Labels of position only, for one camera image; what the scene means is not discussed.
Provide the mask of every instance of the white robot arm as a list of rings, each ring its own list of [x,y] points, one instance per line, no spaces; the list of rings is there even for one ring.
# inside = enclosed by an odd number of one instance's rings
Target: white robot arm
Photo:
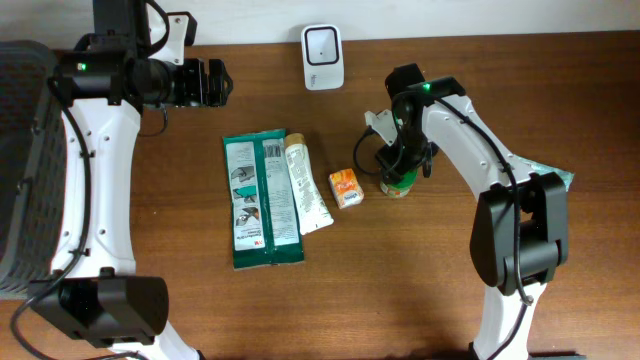
[[[376,155],[382,183],[398,183],[404,174],[421,166],[429,167],[425,174],[430,174],[431,157],[439,148],[478,200],[470,248],[486,286],[482,324],[470,346],[471,356],[481,360],[528,359],[527,338],[535,306],[555,268],[568,254],[564,183],[556,174],[538,175],[514,156],[482,122],[455,79],[425,82],[412,64],[396,68],[386,86],[394,99],[392,109],[378,115],[367,112],[370,129],[363,135],[375,132],[385,140]],[[354,159],[359,167],[355,151]],[[521,209],[533,213],[527,222],[518,220],[517,240],[513,232],[514,187]],[[518,254],[514,240],[520,242]],[[516,256],[519,264],[514,264]],[[515,291],[519,272],[524,299]]]
[[[63,55],[47,81],[52,106],[62,107],[66,140],[52,276],[28,284],[11,329],[31,354],[48,358],[18,330],[18,317],[31,307],[70,338],[120,354],[108,359],[203,360],[167,320],[164,280],[135,276],[131,162],[144,107],[161,108],[166,126],[165,106],[223,106],[233,83],[221,60],[209,60],[208,75],[202,60],[184,58],[197,27],[189,13],[167,14],[153,0],[93,5],[95,34]]]

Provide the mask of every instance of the toothpaste tube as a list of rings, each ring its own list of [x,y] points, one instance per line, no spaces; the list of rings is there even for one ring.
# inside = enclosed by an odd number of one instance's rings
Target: toothpaste tube
[[[302,134],[291,134],[284,139],[289,178],[298,210],[300,234],[305,235],[333,224],[324,200],[313,181],[309,149]]]

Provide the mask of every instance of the wooden surface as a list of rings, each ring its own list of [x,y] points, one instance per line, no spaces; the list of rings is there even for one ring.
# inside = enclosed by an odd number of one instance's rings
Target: wooden surface
[[[384,78],[417,62],[455,75],[515,153],[576,173],[570,254],[540,301],[529,349],[591,359],[640,357],[640,33],[346,42],[345,85],[306,91],[298,44],[199,47],[222,58],[226,108],[171,109],[167,133],[139,139],[131,231],[140,275],[162,276],[170,321],[208,359],[397,359],[464,350],[483,284],[468,244],[471,192],[444,155],[402,200],[359,176],[365,200],[338,210],[327,176],[352,166],[363,113],[389,107]],[[143,131],[161,125],[147,112]],[[304,237],[306,263],[234,272],[222,137],[287,128],[309,145],[335,224]],[[361,149],[364,161],[378,146]],[[0,304],[0,358],[27,358]],[[27,336],[51,355],[95,355],[33,313]]]

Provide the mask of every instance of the black cable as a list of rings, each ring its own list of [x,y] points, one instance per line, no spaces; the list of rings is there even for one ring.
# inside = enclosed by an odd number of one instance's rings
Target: black cable
[[[89,222],[91,218],[91,168],[89,164],[89,158],[90,158],[89,150],[87,148],[87,143],[84,140],[80,127],[78,126],[78,122],[75,120],[75,118],[71,114],[71,111],[69,111],[69,108],[65,105],[65,102],[62,99],[62,95],[58,91],[57,84],[52,78],[47,80],[47,86],[49,87],[49,91],[51,92],[51,94],[60,103],[60,106],[62,107],[62,112],[64,113],[64,115],[67,117],[67,120],[71,124],[71,127],[73,128],[73,132],[76,134],[76,137],[78,138],[78,143],[80,144],[80,151],[81,151],[80,156],[82,157],[83,167],[84,167],[84,216],[82,220],[82,231],[80,233],[80,241],[78,243],[78,247],[76,248],[76,250],[73,250],[71,252],[73,254],[73,257],[71,258],[71,261],[69,262],[69,264],[64,268],[64,270],[61,273],[58,273],[54,277],[54,279],[51,282],[49,282],[49,284],[46,287],[42,288],[40,291],[33,294],[30,298],[28,298],[20,306],[18,306],[16,311],[11,316],[9,327],[11,329],[11,333],[13,334],[13,337],[31,355],[33,355],[34,357],[40,360],[56,360],[55,358],[52,358],[40,352],[38,349],[33,347],[33,345],[31,345],[27,341],[27,339],[22,335],[22,333],[20,332],[20,329],[18,328],[18,319],[29,307],[37,304],[43,298],[49,295],[49,293],[56,290],[60,285],[60,283],[62,283],[64,278],[67,275],[69,275],[69,273],[73,270],[73,268],[78,264],[78,262],[80,261],[80,257],[84,255],[85,246],[87,245],[87,237],[89,233]],[[138,354],[137,352],[113,354],[113,355],[95,357],[95,358],[86,359],[86,360],[115,360],[115,359],[123,359],[127,357],[131,357],[139,360],[147,360],[144,356]]]
[[[171,27],[169,25],[169,16],[167,15],[166,12],[164,12],[164,10],[162,10],[162,8],[160,7],[160,5],[158,5],[157,2],[155,2],[154,0],[143,0],[143,1],[147,3],[149,6],[151,6],[155,11],[158,12],[158,15],[160,15],[160,17],[162,18],[162,21],[164,21],[164,29],[165,29],[162,39],[152,44],[147,50],[145,56],[149,57],[157,53],[158,51],[160,51],[160,49],[162,49],[167,44],[167,41],[169,40],[169,31],[171,30]]]
[[[453,107],[451,104],[446,102],[445,100],[434,97],[434,100],[442,104],[447,109],[451,110],[457,117],[460,118],[465,124],[469,125],[473,130],[475,130],[486,142],[489,144],[493,152],[498,157],[500,164],[504,168],[504,171],[507,173],[507,177],[509,177],[509,182],[511,182],[511,190],[513,193],[513,267],[515,270],[516,277],[516,288],[518,289],[518,293],[520,294],[520,299],[522,302],[531,306],[533,304],[533,299],[524,291],[524,286],[522,285],[522,275],[520,270],[520,197],[518,196],[518,184],[516,183],[516,177],[513,175],[513,170],[511,169],[511,165],[504,158],[498,146],[491,140],[489,135],[487,135],[484,130],[482,130],[478,125],[476,125],[471,119],[462,114],[458,109]]]
[[[522,321],[524,320],[524,315],[527,312],[527,307],[528,307],[527,304],[522,303],[522,305],[520,306],[520,312],[518,313],[518,318],[516,319],[516,323],[513,325],[513,329],[511,329],[511,333],[509,334],[509,337],[507,338],[507,340],[505,340],[502,343],[502,345],[500,345],[500,347],[493,354],[491,354],[491,356],[487,358],[487,360],[495,359],[498,355],[500,355],[502,350],[506,349],[507,346],[511,344],[513,339],[515,339],[516,334],[518,334],[518,330],[520,330],[520,326],[522,325]]]
[[[358,148],[360,147],[360,144],[362,143],[362,141],[364,139],[366,139],[369,135],[373,135],[375,133],[376,132],[373,130],[371,125],[367,126],[367,130],[364,131],[364,134],[362,134],[362,136],[360,137],[360,139],[356,143],[356,146],[353,148],[353,163],[356,165],[356,168],[358,170],[362,171],[363,173],[365,173],[367,175],[378,175],[378,174],[380,174],[380,170],[372,172],[372,171],[367,171],[367,170],[363,169],[362,166],[360,166],[360,162],[358,162]]]

